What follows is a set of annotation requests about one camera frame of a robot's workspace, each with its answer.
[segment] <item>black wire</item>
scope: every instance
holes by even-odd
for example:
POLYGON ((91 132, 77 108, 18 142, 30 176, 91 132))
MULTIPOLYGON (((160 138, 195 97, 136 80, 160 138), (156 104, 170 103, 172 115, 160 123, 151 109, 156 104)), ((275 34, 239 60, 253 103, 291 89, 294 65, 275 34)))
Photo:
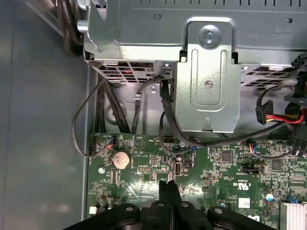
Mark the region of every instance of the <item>black wire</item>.
POLYGON ((111 108, 113 110, 114 117, 116 119, 117 125, 121 133, 131 133, 130 128, 128 126, 126 116, 118 99, 115 94, 111 90, 111 84, 108 81, 104 82, 104 89, 106 91, 106 96, 110 101, 111 108))
POLYGON ((280 85, 275 85, 269 89, 267 89, 266 91, 264 91, 257 99, 257 102, 256 102, 256 107, 257 108, 260 108, 262 107, 262 99, 263 97, 267 94, 267 92, 271 91, 271 90, 275 90, 275 89, 282 89, 282 88, 293 88, 295 87, 295 85, 284 85, 284 86, 280 86, 280 85))
POLYGON ((222 145, 228 145, 228 144, 236 143, 239 141, 244 141, 250 138, 259 138, 261 136, 269 134, 272 131, 286 125, 286 122, 279 122, 263 130, 260 130, 254 133, 250 133, 250 134, 246 134, 246 135, 242 135, 236 138, 226 138, 222 140, 214 140, 214 141, 207 141, 207 142, 199 143, 199 142, 191 141, 190 139, 183 136, 182 133, 180 132, 177 122, 176 122, 174 111, 172 108, 172 101, 169 95, 168 82, 165 80, 162 81, 161 97, 162 97, 162 104, 163 104, 163 108, 164 108, 164 112, 165 112, 167 121, 171 129, 173 130, 175 137, 177 137, 180 141, 183 141, 190 146, 208 148, 208 147, 218 147, 222 145))
POLYGON ((106 132, 106 121, 105 121, 105 89, 104 87, 100 87, 98 89, 98 116, 99 116, 99 127, 100 132, 105 133, 106 132))
POLYGON ((78 45, 83 45, 81 33, 78 31, 78 28, 74 21, 69 0, 59 0, 58 7, 60 7, 64 23, 69 31, 72 40, 78 45))
POLYGON ((94 132, 99 133, 99 103, 98 103, 98 91, 97 90, 97 98, 96 98, 96 110, 95 110, 95 123, 94 123, 94 132))
MULTIPOLYGON (((156 84, 157 82, 160 82, 163 79, 165 79, 165 78, 161 77, 161 76, 157 76, 157 77, 155 77, 153 79, 150 79, 150 80, 144 82, 144 84, 137 91, 137 94, 142 94, 143 90, 146 87, 148 87, 150 85, 153 85, 153 84, 156 84)), ((141 100, 136 100, 135 108, 134 108, 134 117, 133 117, 132 127, 131 127, 131 133, 132 134, 136 134, 136 129, 137 129, 137 126, 138 126, 140 112, 141 112, 141 100)))
POLYGON ((253 154, 253 156, 258 157, 261 160, 276 160, 276 159, 284 158, 284 157, 289 156, 289 155, 291 155, 291 153, 285 153, 285 154, 282 154, 280 156, 274 156, 274 157, 260 156, 260 155, 255 154, 255 153, 253 154))
POLYGON ((102 84, 106 81, 106 79, 102 79, 96 86, 95 88, 91 91, 91 93, 88 95, 88 97, 86 98, 86 100, 83 102, 83 104, 80 106, 80 108, 78 109, 78 111, 76 112, 76 114, 73 116, 72 119, 72 124, 71 124, 71 132, 72 132, 72 139, 73 139, 73 143, 75 145, 75 148, 77 149, 78 153, 80 153, 82 156, 84 157, 95 157, 101 153, 103 153, 104 151, 106 151, 107 149, 107 145, 105 147, 103 147, 102 149, 100 149, 98 152, 94 152, 92 154, 87 154, 85 152, 83 152, 78 144, 77 141, 77 137, 76 137, 76 121, 77 118, 81 112, 81 110, 84 108, 84 106, 89 102, 89 100, 92 98, 92 96, 97 92, 97 90, 99 89, 100 86, 102 86, 102 84))
POLYGON ((163 127, 163 118, 165 116, 165 113, 163 112, 161 114, 161 117, 160 117, 160 123, 159 123, 159 142, 160 142, 160 145, 161 147, 163 148, 163 150, 167 153, 170 153, 170 154, 173 154, 173 155, 180 155, 180 154, 185 154, 189 151, 191 151, 191 149, 184 149, 184 150, 178 150, 178 151, 171 151, 169 150, 163 143, 163 130, 164 130, 164 127, 163 127))
POLYGON ((96 97, 96 113, 95 113, 95 133, 105 133, 106 123, 105 123, 105 90, 103 86, 100 86, 97 90, 96 97))

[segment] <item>ventilation grille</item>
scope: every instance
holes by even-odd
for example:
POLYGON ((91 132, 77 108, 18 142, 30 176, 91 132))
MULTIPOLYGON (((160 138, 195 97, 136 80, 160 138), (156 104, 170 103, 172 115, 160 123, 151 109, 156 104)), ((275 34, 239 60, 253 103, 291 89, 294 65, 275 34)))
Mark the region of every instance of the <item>ventilation grille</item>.
POLYGON ((269 70, 268 67, 259 67, 255 70, 242 71, 241 86, 246 87, 267 87, 277 85, 284 80, 291 79, 293 68, 286 68, 282 71, 269 70))
POLYGON ((306 7, 303 0, 134 0, 136 8, 160 8, 160 9, 189 9, 195 7, 204 7, 209 10, 210 7, 226 6, 221 10, 233 10, 234 7, 248 7, 249 10, 266 10, 267 7, 275 7, 277 11, 284 11, 285 8, 301 8, 306 7))
POLYGON ((109 80, 119 83, 142 83, 159 73, 162 77, 172 77, 172 67, 156 65, 154 62, 119 62, 118 65, 103 65, 97 72, 109 80))

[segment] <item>green circuit board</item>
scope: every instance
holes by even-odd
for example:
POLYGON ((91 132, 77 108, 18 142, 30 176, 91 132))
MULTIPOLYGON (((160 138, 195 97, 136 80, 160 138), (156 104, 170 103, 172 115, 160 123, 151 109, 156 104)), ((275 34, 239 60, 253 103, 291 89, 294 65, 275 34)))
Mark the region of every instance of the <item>green circuit board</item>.
MULTIPOLYGON (((157 200, 160 180, 175 180, 182 200, 197 203, 203 210, 225 206, 275 229, 278 229, 281 201, 287 202, 289 196, 300 202, 307 200, 305 159, 287 156, 262 161, 241 143, 197 148, 178 157, 165 153, 157 136, 132 134, 92 134, 90 149, 102 148, 112 137, 117 144, 89 160, 88 217, 94 207, 106 210, 120 203, 142 207, 144 201, 157 200), (123 170, 112 162, 114 154, 120 151, 130 158, 123 170)), ((253 141, 261 155, 277 156, 287 151, 284 141, 253 141)), ((165 138, 165 145, 180 149, 173 137, 165 138)))

